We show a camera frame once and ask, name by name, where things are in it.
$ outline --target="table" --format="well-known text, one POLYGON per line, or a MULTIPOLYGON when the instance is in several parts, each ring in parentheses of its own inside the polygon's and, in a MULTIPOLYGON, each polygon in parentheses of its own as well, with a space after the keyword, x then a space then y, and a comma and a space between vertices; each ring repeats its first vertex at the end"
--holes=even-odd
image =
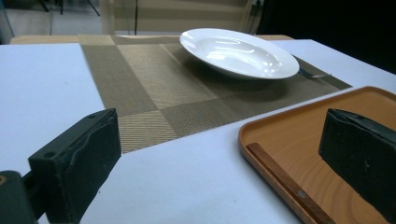
MULTIPOLYGON (((313 40, 273 43, 353 88, 123 154, 81 222, 299 223, 242 157, 239 128, 362 86, 396 93, 396 76, 313 40)), ((0 64, 0 169, 24 175, 33 152, 104 105, 79 44, 1 46, 0 64)))

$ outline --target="plate rim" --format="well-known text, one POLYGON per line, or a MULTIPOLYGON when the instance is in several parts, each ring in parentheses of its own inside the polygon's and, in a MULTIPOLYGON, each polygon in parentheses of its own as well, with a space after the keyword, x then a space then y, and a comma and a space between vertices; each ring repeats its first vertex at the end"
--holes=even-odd
POLYGON ((232 73, 233 75, 237 75, 240 77, 244 78, 261 78, 261 79, 281 79, 281 78, 287 78, 287 77, 292 77, 298 74, 300 65, 298 64, 297 60, 287 51, 282 49, 281 47, 270 43, 267 40, 261 39, 257 36, 254 35, 247 35, 244 33, 232 31, 232 30, 225 30, 225 29, 217 29, 217 28, 198 28, 198 29, 191 29, 188 31, 183 32, 180 37, 179 37, 179 42, 183 46, 184 49, 186 49, 190 54, 198 58, 199 60, 203 61, 204 63, 207 63, 215 68, 218 68, 220 70, 226 71, 228 73, 232 73), (278 76, 273 76, 269 77, 266 76, 264 73, 254 73, 254 74, 244 74, 240 73, 237 71, 233 71, 225 66, 221 66, 218 63, 212 63, 211 61, 207 60, 203 55, 199 53, 199 50, 192 50, 189 47, 189 42, 194 42, 197 43, 198 41, 201 41, 202 39, 209 39, 213 38, 214 36, 217 37, 228 37, 228 38, 234 38, 237 40, 240 40, 244 43, 250 44, 256 48, 263 49, 276 58, 280 58, 279 60, 281 62, 284 62, 288 60, 288 63, 290 64, 290 70, 291 72, 288 72, 287 74, 281 74, 278 76))

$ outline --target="woven placemat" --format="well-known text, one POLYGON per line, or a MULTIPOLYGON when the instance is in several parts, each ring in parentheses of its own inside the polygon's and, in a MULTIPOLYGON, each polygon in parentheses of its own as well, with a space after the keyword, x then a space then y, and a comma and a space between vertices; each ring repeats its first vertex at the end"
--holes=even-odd
POLYGON ((191 56, 178 37, 78 38, 105 107, 119 114, 123 152, 350 87, 334 77, 227 77, 191 56))

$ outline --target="orange tray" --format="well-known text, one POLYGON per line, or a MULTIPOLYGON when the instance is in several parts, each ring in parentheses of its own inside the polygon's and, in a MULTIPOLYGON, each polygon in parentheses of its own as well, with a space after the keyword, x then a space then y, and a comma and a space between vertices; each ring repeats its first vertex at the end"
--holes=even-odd
POLYGON ((319 156, 329 108, 396 130, 396 95, 365 87, 245 124, 243 155, 305 223, 388 223, 319 156))

